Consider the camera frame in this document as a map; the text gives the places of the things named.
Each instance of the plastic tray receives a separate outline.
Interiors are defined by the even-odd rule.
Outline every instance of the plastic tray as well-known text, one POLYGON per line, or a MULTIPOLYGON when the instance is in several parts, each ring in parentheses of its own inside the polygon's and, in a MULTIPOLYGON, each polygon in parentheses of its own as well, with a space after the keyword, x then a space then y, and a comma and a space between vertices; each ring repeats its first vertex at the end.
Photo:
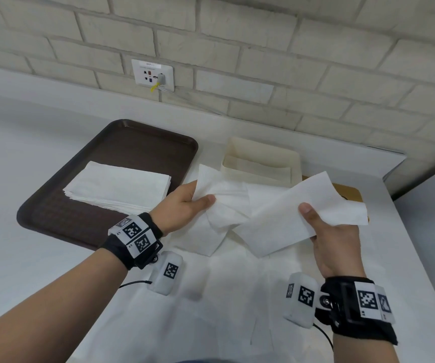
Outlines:
POLYGON ((17 222, 94 250, 125 214, 70 200, 63 193, 89 161, 167 174, 172 192, 184 180, 197 149, 191 137, 126 119, 113 121, 24 202, 17 222))

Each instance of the beige plastic bin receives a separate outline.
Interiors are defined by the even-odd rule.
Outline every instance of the beige plastic bin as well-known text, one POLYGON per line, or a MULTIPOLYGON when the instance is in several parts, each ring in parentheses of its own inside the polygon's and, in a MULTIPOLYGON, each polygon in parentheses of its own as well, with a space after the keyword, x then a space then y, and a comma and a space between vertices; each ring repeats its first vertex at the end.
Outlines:
POLYGON ((221 172, 228 179, 271 186, 293 187, 302 181, 300 155, 297 152, 240 137, 229 139, 221 162, 221 172), (288 167, 290 168, 290 179, 278 180, 269 176, 238 170, 235 166, 236 161, 229 160, 228 157, 244 159, 267 167, 288 167))

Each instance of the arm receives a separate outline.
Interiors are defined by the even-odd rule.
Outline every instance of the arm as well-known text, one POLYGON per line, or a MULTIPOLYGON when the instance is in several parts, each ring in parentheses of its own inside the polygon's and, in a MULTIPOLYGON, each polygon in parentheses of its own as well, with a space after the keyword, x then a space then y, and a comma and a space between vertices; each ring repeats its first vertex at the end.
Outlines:
MULTIPOLYGON (((326 224, 307 203, 299 206, 313 227, 313 251, 324 278, 331 276, 366 277, 360 253, 359 228, 356 225, 326 224)), ((335 363, 398 363, 394 346, 381 340, 353 339, 334 334, 335 363)))
MULTIPOLYGON (((207 195, 191 201, 196 181, 182 185, 152 212, 164 234, 188 224, 211 206, 207 195)), ((108 305, 128 271, 99 249, 75 268, 0 317, 0 363, 63 363, 108 305)))

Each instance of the electrical outlet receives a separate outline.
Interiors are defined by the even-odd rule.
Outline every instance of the electrical outlet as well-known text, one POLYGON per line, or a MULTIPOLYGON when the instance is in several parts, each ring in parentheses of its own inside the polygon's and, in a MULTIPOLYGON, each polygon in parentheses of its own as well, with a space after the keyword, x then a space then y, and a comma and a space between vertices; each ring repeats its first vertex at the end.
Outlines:
POLYGON ((174 91, 174 68, 154 62, 132 60, 135 82, 139 85, 154 86, 159 74, 164 74, 165 84, 162 87, 174 91))

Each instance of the yellow cable tie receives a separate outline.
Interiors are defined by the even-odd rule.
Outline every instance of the yellow cable tie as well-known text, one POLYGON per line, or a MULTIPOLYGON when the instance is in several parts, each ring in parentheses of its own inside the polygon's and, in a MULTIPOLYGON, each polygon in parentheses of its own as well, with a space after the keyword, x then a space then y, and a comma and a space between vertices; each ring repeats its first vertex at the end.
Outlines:
POLYGON ((152 86, 150 88, 150 91, 154 91, 156 87, 158 87, 160 85, 160 83, 155 84, 154 86, 152 86))

